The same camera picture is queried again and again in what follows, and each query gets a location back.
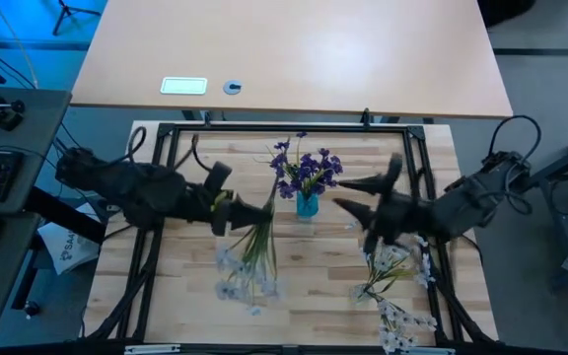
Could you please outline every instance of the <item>bouquet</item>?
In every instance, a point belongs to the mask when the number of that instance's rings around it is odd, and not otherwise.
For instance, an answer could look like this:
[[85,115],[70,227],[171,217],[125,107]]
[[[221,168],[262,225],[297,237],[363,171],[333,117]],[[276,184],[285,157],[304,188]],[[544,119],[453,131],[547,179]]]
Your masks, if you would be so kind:
[[[420,248],[427,247],[428,244],[419,236],[414,238],[417,244],[413,248],[386,246],[383,242],[379,242],[374,253],[364,254],[370,272],[369,278],[366,283],[352,288],[353,301],[362,302],[370,299],[376,301],[381,317],[379,326],[381,345],[388,355],[396,349],[406,350],[417,346],[417,338],[412,334],[412,330],[434,331],[437,326],[433,317],[413,316],[382,296],[400,277],[412,276],[425,288],[428,288],[430,281],[435,281],[431,276],[430,254],[421,251]],[[410,256],[417,262],[409,264]],[[375,286],[380,288],[381,282],[387,284],[377,291]]]
[[[276,177],[268,199],[262,207],[271,216],[275,208],[274,199],[278,180],[279,178]],[[219,272],[230,272],[227,279],[219,281],[215,286],[218,299],[244,303],[248,305],[254,316],[260,314],[260,308],[255,305],[256,293],[275,299],[279,299],[282,295],[282,287],[277,279],[272,220],[252,226],[230,247],[217,244],[216,265]]]
[[290,139],[274,146],[278,151],[277,154],[269,150],[273,157],[270,167],[275,170],[279,178],[286,177],[290,180],[290,182],[280,180],[277,183],[282,198],[293,198],[295,192],[301,193],[306,200],[313,194],[321,195],[326,187],[336,186],[336,181],[333,180],[334,175],[343,173],[341,160],[335,155],[330,156],[330,151],[325,148],[319,149],[320,161],[313,159],[310,153],[300,157],[302,138],[307,135],[306,132],[297,134],[299,141],[294,162],[289,162],[286,154],[290,146]]

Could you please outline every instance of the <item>white flower bouquet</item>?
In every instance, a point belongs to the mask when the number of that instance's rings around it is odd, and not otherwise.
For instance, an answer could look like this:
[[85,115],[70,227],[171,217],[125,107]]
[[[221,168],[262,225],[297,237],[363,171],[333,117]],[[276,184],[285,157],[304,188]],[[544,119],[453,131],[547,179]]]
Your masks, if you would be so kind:
[[[275,178],[271,193],[263,210],[271,216],[275,210]],[[252,226],[248,232],[230,247],[217,244],[216,265],[219,272],[229,272],[226,279],[216,284],[220,300],[239,301],[250,309],[252,315],[260,314],[255,296],[279,299],[282,285],[277,279],[277,259],[273,240],[273,221]]]
[[[428,244],[419,236],[414,238],[417,243],[412,248],[386,246],[383,242],[379,242],[374,253],[364,254],[370,271],[369,278],[366,283],[352,288],[351,298],[354,302],[371,299],[377,302],[381,317],[380,340],[386,354],[396,349],[406,350],[417,346],[417,338],[412,334],[413,331],[416,329],[435,331],[437,326],[433,317],[415,317],[382,296],[401,277],[412,276],[425,288],[428,287],[429,281],[435,280],[431,276],[430,254],[423,252],[421,248],[427,247]],[[387,284],[380,291],[376,291],[375,286],[380,288],[379,284],[386,282]]]

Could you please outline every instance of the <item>light wooden desk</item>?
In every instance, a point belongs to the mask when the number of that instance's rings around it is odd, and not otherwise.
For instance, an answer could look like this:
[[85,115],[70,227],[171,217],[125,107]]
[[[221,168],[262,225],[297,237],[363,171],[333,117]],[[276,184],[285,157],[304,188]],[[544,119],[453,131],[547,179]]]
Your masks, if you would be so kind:
[[[207,93],[162,95],[164,77]],[[110,0],[71,105],[512,114],[475,0]]]
[[[155,134],[160,122],[136,121],[148,138],[136,153],[136,160],[150,162]],[[438,193],[460,176],[451,130],[446,125],[424,126],[432,170]],[[237,191],[251,204],[262,205],[272,184],[273,171],[267,161],[265,145],[283,140],[287,133],[206,132],[198,145],[203,163],[221,161],[234,169],[225,186]],[[179,136],[177,154],[190,144],[191,132]],[[402,139],[385,133],[311,133],[305,138],[302,153],[328,148],[342,161],[341,178],[359,178],[384,172],[391,153],[403,153]],[[168,145],[162,156],[166,161]],[[203,181],[206,173],[190,159],[180,172],[191,181]],[[396,184],[407,191],[406,173]],[[295,201],[276,199],[274,233],[278,274],[286,280],[286,297],[281,302],[264,304],[261,316],[251,316],[243,306],[216,298],[214,284],[221,278],[215,265],[216,243],[228,243],[243,235],[243,230],[228,237],[215,238],[208,225],[187,224],[167,219],[157,277],[151,302],[145,340],[179,343],[242,343],[299,345],[377,345],[379,317],[374,302],[353,306],[348,299],[351,286],[365,282],[367,267],[359,253],[359,228],[347,230],[353,218],[338,208],[333,197],[352,198],[376,205],[375,197],[342,187],[329,189],[320,197],[319,214],[312,223],[300,222]],[[115,216],[107,232],[125,226],[123,216]],[[103,245],[94,279],[85,323],[95,330],[124,292],[135,240],[129,230]],[[483,331],[497,338],[483,272],[477,252],[463,241],[452,254],[456,291]],[[397,281],[388,298],[408,311],[429,314],[425,290],[410,279]],[[443,318],[446,306],[440,302]],[[131,313],[128,335],[134,330],[138,301]],[[450,335],[450,325],[445,321]],[[421,343],[433,344],[432,334],[419,334]]]

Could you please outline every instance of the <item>leaf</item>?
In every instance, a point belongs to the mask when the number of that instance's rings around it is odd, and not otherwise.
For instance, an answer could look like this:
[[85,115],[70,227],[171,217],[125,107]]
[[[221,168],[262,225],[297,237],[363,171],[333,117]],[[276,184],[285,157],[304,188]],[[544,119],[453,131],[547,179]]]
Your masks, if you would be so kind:
[[390,283],[387,284],[387,286],[385,286],[385,287],[383,288],[383,290],[381,290],[381,292],[379,292],[379,293],[383,293],[383,292],[387,291],[387,290],[391,287],[391,285],[393,285],[393,283],[395,282],[395,280],[397,280],[397,279],[398,279],[397,276],[394,277],[394,279],[393,279],[392,281],[390,281]]

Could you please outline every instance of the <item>cable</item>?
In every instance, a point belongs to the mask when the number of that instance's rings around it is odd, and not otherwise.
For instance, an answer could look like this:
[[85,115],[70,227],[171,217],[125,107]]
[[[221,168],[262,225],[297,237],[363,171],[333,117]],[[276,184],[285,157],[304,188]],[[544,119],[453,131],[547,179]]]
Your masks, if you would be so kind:
[[129,229],[131,229],[131,228],[133,228],[133,227],[135,227],[135,226],[133,226],[133,225],[128,225],[128,226],[126,226],[126,227],[122,227],[122,228],[120,228],[120,229],[118,229],[118,230],[116,230],[116,231],[113,231],[113,232],[111,232],[111,233],[109,233],[109,234],[107,234],[107,235],[105,236],[105,238],[103,239],[103,242],[106,242],[109,238],[115,236],[116,234],[122,233],[122,232],[124,232],[124,231],[127,231],[127,230],[129,230]]
[[[526,116],[524,114],[513,115],[511,117],[508,117],[508,118],[502,120],[497,125],[497,127],[495,128],[494,133],[492,133],[492,139],[490,140],[490,148],[488,149],[488,157],[492,155],[492,151],[494,149],[494,142],[496,141],[497,136],[499,134],[499,129],[501,129],[501,127],[503,127],[506,123],[508,123],[509,121],[514,120],[514,119],[528,120],[536,130],[536,139],[533,142],[533,145],[530,148],[530,150],[521,158],[521,160],[517,164],[510,167],[510,169],[506,172],[505,182],[504,182],[504,191],[501,192],[501,195],[504,195],[506,197],[506,199],[508,200],[508,203],[510,203],[510,206],[515,211],[517,211],[518,213],[520,213],[522,215],[529,215],[529,214],[532,214],[532,212],[533,212],[532,205],[527,200],[525,200],[520,194],[510,191],[510,184],[511,184],[511,182],[514,178],[518,177],[518,176],[512,177],[512,170],[514,169],[514,167],[523,165],[525,163],[525,161],[533,154],[533,152],[536,150],[536,148],[540,144],[540,140],[542,139],[542,130],[540,129],[540,125],[538,124],[538,122],[536,122],[535,119],[533,119],[529,116]],[[525,205],[525,210],[520,209],[516,205],[515,202],[512,202],[513,199],[522,202]]]
[[203,168],[203,170],[205,170],[208,173],[212,172],[212,169],[205,166],[203,164],[203,162],[201,162],[201,160],[198,158],[198,153],[196,153],[196,145],[198,144],[198,134],[194,134],[192,136],[192,147],[191,147],[191,151],[192,151],[192,155],[194,155],[194,160],[196,160],[196,163],[198,163],[198,165]]
[[[9,146],[9,145],[0,145],[0,149],[1,148],[5,148],[5,149],[17,149],[20,150],[22,152],[27,152],[27,153],[31,153],[31,154],[35,154],[41,158],[43,158],[43,160],[45,162],[47,162],[48,164],[50,164],[56,171],[58,170],[56,168],[56,166],[50,162],[43,154],[39,153],[39,152],[35,152],[33,150],[30,149],[26,149],[26,148],[22,148],[22,147],[16,147],[16,146]],[[78,192],[84,199],[85,201],[87,201],[87,203],[89,203],[91,206],[93,206],[93,204],[91,203],[91,201],[89,200],[89,198],[87,198],[87,195],[85,195],[81,190],[79,190],[78,188],[72,188],[74,191]]]
[[32,80],[35,82],[34,87],[35,87],[35,89],[38,89],[38,79],[36,78],[35,67],[32,65],[32,62],[30,61],[30,58],[28,57],[28,54],[26,53],[26,49],[24,48],[24,45],[21,43],[21,40],[19,39],[19,37],[15,33],[15,30],[13,30],[12,26],[8,22],[8,19],[6,19],[6,16],[4,16],[4,13],[3,13],[3,11],[1,11],[1,9],[0,9],[0,16],[1,16],[1,20],[4,21],[4,23],[8,27],[8,30],[10,30],[10,33],[15,38],[15,41],[17,42],[19,49],[21,50],[22,54],[24,55],[24,58],[26,59],[26,63],[28,63],[28,67],[30,68],[30,75],[32,75]]
[[554,202],[554,199],[553,199],[553,191],[556,189],[556,186],[557,186],[558,183],[560,183],[560,182],[562,182],[562,181],[561,181],[561,180],[557,180],[557,181],[554,182],[553,185],[551,186],[551,191],[549,192],[549,202],[550,202],[551,206],[553,207],[553,209],[554,209],[558,214],[563,215],[563,216],[568,216],[568,212],[564,212],[564,211],[560,210],[560,209],[556,206],[556,204],[555,204],[555,202]]
[[25,80],[28,84],[30,84],[31,87],[33,87],[34,89],[36,89],[35,84],[33,84],[33,82],[31,82],[28,78],[26,78],[25,75],[21,74],[19,72],[19,70],[15,69],[12,65],[8,64],[5,60],[1,59],[0,57],[0,62],[5,65],[6,67],[8,67],[10,70],[12,70],[13,72],[15,72],[17,75],[19,75],[19,77],[21,77],[21,79]]
[[479,260],[481,261],[481,265],[483,265],[483,255],[481,254],[481,248],[477,245],[477,243],[474,240],[467,237],[466,235],[461,235],[460,237],[462,237],[465,241],[467,241],[471,246],[473,246],[477,250],[477,252],[479,253]]
[[83,307],[83,310],[80,311],[80,326],[81,326],[81,330],[82,330],[82,334],[80,336],[80,338],[84,339],[87,336],[85,335],[86,333],[86,329],[85,329],[85,310],[87,309],[87,306]]
[[72,136],[71,133],[69,133],[69,129],[67,129],[67,127],[65,126],[65,123],[63,123],[63,121],[60,121],[60,126],[63,127],[63,129],[65,130],[65,133],[67,133],[67,135],[69,136],[69,139],[71,139],[71,141],[74,142],[75,145],[77,145],[79,148],[82,147],[82,146],[74,139],[74,136]]
[[2,72],[4,72],[7,76],[15,79],[15,81],[17,81],[17,83],[19,83],[19,85],[21,85],[22,88],[24,89],[33,89],[32,87],[28,88],[28,84],[24,83],[23,81],[21,81],[19,78],[17,78],[16,76],[12,75],[9,71],[7,71],[4,67],[1,66],[0,64],[0,70]]

